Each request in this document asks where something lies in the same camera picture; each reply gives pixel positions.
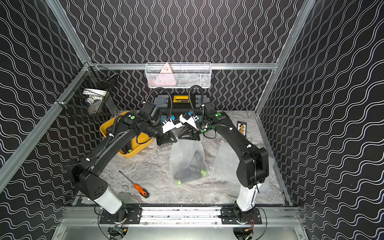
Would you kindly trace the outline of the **clear zip-top bag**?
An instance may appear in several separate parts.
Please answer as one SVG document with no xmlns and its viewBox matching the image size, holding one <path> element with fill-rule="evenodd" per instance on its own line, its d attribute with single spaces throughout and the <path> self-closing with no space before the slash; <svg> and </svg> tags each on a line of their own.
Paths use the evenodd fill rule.
<svg viewBox="0 0 384 240">
<path fill-rule="evenodd" d="M 176 186 L 175 185 L 176 181 L 174 178 L 175 173 L 182 169 L 188 169 L 191 159 L 195 152 L 200 152 L 205 156 L 204 148 L 201 141 L 178 140 L 176 143 L 172 145 L 171 153 L 170 153 L 170 176 L 171 176 L 172 186 Z M 207 165 L 207 176 L 208 175 L 209 175 L 209 168 Z"/>
</svg>

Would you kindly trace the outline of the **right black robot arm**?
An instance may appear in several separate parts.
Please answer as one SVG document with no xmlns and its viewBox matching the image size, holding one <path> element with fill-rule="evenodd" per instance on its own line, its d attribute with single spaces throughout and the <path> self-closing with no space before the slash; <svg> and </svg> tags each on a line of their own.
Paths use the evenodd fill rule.
<svg viewBox="0 0 384 240">
<path fill-rule="evenodd" d="M 255 198 L 260 187 L 269 176 L 268 151 L 252 144 L 238 130 L 229 115 L 216 111 L 212 103 L 203 103 L 201 111 L 201 119 L 194 110 L 179 116 L 179 120 L 185 125 L 179 136 L 189 134 L 190 140 L 197 141 L 201 134 L 213 130 L 234 150 L 239 159 L 236 175 L 241 184 L 239 196 L 234 203 L 234 215 L 238 222 L 246 222 L 254 212 Z"/>
</svg>

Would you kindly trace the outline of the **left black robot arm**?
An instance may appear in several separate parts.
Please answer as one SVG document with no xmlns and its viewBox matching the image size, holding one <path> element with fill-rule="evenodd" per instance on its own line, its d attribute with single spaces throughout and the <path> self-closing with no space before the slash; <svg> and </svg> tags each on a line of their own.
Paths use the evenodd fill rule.
<svg viewBox="0 0 384 240">
<path fill-rule="evenodd" d="M 176 142 L 171 132 L 180 128 L 182 122 L 170 117 L 160 124 L 160 110 L 151 103 L 145 103 L 138 113 L 127 112 L 115 117 L 111 132 L 90 154 L 84 156 L 79 164 L 71 169 L 71 181 L 87 198 L 97 203 L 112 215 L 123 210 L 123 202 L 109 188 L 109 184 L 100 178 L 112 158 L 131 140 L 140 134 L 155 138 L 160 146 Z"/>
</svg>

